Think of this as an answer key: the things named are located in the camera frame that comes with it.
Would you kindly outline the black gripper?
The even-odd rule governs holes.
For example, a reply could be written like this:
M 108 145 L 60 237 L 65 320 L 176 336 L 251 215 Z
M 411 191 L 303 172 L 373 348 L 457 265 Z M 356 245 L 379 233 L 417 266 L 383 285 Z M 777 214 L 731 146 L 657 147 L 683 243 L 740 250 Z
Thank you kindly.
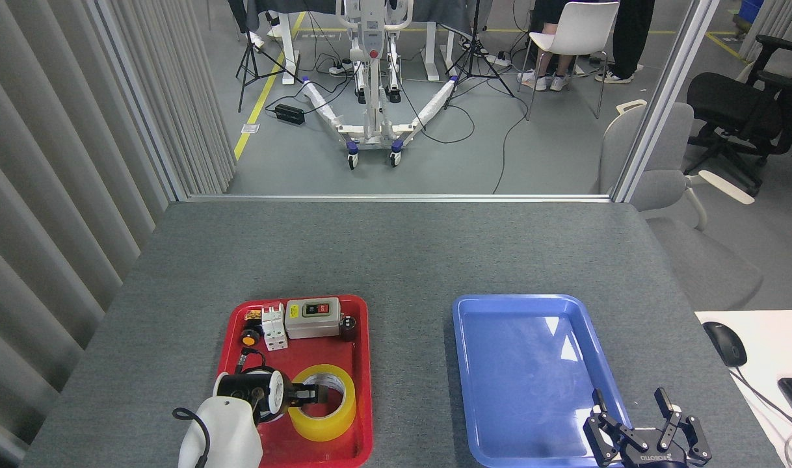
M 300 404 L 325 404 L 330 388 L 319 384 L 283 384 L 281 409 L 299 407 Z
M 648 442 L 640 437 L 637 430 L 609 415 L 601 389 L 593 390 L 593 407 L 583 431 L 598 466 L 607 467 L 619 462 L 624 467 L 687 467 L 687 464 L 706 464 L 711 460 L 711 449 L 704 439 L 699 418 L 684 417 L 681 408 L 670 401 L 662 387 L 655 390 L 654 397 L 665 424 L 655 442 L 654 449 L 658 453 L 649 453 L 646 452 L 650 449 Z M 687 449 L 674 441 L 678 430 L 684 433 Z M 638 451 L 627 453 L 628 447 Z

